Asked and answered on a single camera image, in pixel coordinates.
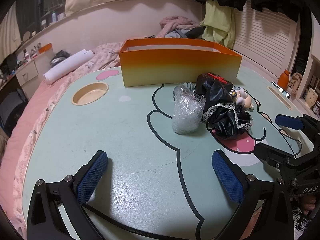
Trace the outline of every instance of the towel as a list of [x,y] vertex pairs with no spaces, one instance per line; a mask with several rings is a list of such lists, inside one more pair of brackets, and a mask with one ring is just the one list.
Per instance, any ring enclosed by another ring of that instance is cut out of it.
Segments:
[[199,24],[183,16],[170,16],[162,19],[160,26],[162,30],[159,32],[156,38],[164,38],[166,34],[172,32],[174,29],[191,30],[195,27],[198,27]]
[[289,82],[289,87],[291,87],[292,95],[295,96],[297,94],[299,85],[302,80],[302,75],[300,73],[294,73]]

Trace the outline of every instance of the pink tongue print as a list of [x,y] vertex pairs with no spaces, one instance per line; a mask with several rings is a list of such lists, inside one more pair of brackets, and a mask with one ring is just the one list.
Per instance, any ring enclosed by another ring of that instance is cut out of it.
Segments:
[[115,75],[118,75],[118,74],[119,74],[119,70],[107,70],[107,71],[104,71],[104,72],[100,73],[96,77],[96,80],[102,81],[102,80],[107,79],[108,77],[115,76]]
[[218,137],[215,138],[218,139],[227,149],[240,153],[252,152],[255,145],[254,139],[252,139],[246,132],[239,135],[236,140],[223,140]]

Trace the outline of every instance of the orange cardboard box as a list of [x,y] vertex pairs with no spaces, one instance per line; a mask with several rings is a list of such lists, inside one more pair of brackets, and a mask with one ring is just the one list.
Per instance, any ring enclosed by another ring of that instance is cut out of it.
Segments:
[[207,72],[235,82],[242,60],[215,42],[182,38],[128,40],[119,54],[125,87],[196,82]]

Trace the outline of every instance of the metal screw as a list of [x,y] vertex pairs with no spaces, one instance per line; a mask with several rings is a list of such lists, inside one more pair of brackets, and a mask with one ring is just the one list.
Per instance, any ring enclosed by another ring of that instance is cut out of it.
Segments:
[[72,175],[67,175],[64,177],[64,181],[65,182],[69,182],[70,180],[72,180],[73,176]]
[[254,176],[253,174],[249,174],[249,175],[247,176],[247,178],[248,178],[248,180],[250,180],[250,181],[255,181],[255,180],[256,180],[256,176]]
[[40,186],[42,183],[43,183],[43,180],[42,180],[42,179],[39,179],[39,180],[37,180],[36,185],[37,185],[37,186]]
[[296,178],[293,178],[291,180],[291,184],[294,185],[294,186],[297,185],[298,184],[298,180]]
[[282,178],[278,178],[277,181],[279,184],[284,184],[284,179],[282,179]]

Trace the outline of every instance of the light green clothing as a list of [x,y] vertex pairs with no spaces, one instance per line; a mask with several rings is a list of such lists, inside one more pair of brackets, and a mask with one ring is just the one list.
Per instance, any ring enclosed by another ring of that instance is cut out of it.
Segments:
[[220,6],[217,1],[207,0],[205,17],[200,23],[206,26],[202,38],[215,41],[232,49],[235,43],[235,9]]

